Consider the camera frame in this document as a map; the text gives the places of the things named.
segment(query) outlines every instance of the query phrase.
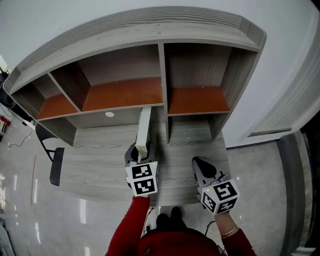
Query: marble floor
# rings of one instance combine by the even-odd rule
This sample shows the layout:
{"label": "marble floor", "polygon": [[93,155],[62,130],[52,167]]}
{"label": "marble floor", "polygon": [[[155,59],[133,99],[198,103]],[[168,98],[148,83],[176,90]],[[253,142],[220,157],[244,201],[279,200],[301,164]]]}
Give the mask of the marble floor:
{"label": "marble floor", "polygon": [[[130,203],[88,201],[59,191],[49,181],[51,162],[34,131],[21,147],[8,149],[9,140],[19,145],[29,133],[29,127],[14,118],[0,143],[0,204],[16,254],[104,255]],[[55,140],[57,147],[66,146],[59,139],[49,140]],[[257,255],[279,255],[287,206],[276,143],[229,150],[228,159],[241,193],[231,215]],[[149,216],[151,226],[159,210]],[[199,203],[185,205],[183,210],[186,225],[203,233],[213,220]],[[222,245],[215,224],[210,226],[208,237]]]}

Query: round hole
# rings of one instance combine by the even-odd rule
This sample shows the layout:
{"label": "round hole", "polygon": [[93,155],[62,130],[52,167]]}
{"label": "round hole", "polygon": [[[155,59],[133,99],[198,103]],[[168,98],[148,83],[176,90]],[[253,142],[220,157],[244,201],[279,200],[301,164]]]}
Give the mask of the round hole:
{"label": "round hole", "polygon": [[108,118],[113,118],[115,116],[114,113],[112,112],[105,112],[105,115],[108,117]]}

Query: black wire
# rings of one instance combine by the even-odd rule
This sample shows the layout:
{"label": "black wire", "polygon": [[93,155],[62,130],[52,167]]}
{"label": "black wire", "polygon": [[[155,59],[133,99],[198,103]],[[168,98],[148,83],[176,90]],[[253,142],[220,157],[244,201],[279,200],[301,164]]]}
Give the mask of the black wire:
{"label": "black wire", "polygon": [[4,108],[2,107],[2,104],[0,104],[0,107],[2,108],[3,112],[8,116],[8,117],[13,117],[14,116],[14,113],[12,112],[12,115],[8,115],[6,113],[6,111],[4,110]]}
{"label": "black wire", "polygon": [[143,225],[143,236],[146,234],[146,231],[147,231],[147,229],[145,229],[145,227],[146,227],[146,222],[147,222],[148,216],[150,215],[150,213],[151,213],[155,208],[156,208],[155,206],[150,206],[150,207],[149,207],[149,209],[151,209],[151,211],[149,211],[148,214],[147,214],[146,217],[145,217],[145,221],[144,221],[144,225]]}
{"label": "black wire", "polygon": [[22,143],[21,143],[20,145],[17,145],[17,144],[14,143],[14,144],[11,144],[10,147],[13,146],[13,145],[15,145],[15,146],[17,146],[18,148],[20,148],[20,147],[22,146],[22,144],[25,142],[26,138],[28,138],[28,137],[32,134],[32,128],[31,128],[30,126],[28,126],[28,127],[29,127],[30,130],[31,130],[31,131],[30,131],[30,134],[29,134],[28,136],[24,137]]}
{"label": "black wire", "polygon": [[205,231],[205,233],[204,233],[205,236],[207,236],[207,233],[208,233],[208,230],[209,230],[210,225],[211,225],[212,223],[215,223],[215,222],[216,222],[215,220],[210,221],[209,224],[206,226],[206,231]]}

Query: orange shelf board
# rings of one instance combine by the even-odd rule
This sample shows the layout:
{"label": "orange shelf board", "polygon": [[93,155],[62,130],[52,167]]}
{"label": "orange shelf board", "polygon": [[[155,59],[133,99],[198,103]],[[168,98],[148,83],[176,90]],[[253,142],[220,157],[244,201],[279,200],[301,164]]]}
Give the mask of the orange shelf board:
{"label": "orange shelf board", "polygon": [[169,115],[225,113],[230,108],[221,87],[172,88]]}
{"label": "orange shelf board", "polygon": [[59,94],[45,99],[37,119],[58,117],[77,112],[68,99],[63,94]]}
{"label": "orange shelf board", "polygon": [[144,78],[91,86],[82,111],[162,103],[161,78]]}

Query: bracelet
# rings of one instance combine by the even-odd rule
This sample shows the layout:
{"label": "bracelet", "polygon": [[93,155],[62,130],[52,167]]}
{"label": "bracelet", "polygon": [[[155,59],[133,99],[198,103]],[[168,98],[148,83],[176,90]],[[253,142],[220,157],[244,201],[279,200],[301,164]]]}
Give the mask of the bracelet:
{"label": "bracelet", "polygon": [[222,234],[221,236],[225,237],[225,236],[229,235],[230,233],[232,233],[233,231],[235,231],[237,228],[238,228],[238,226],[235,225],[235,227],[231,231],[229,231],[228,233]]}

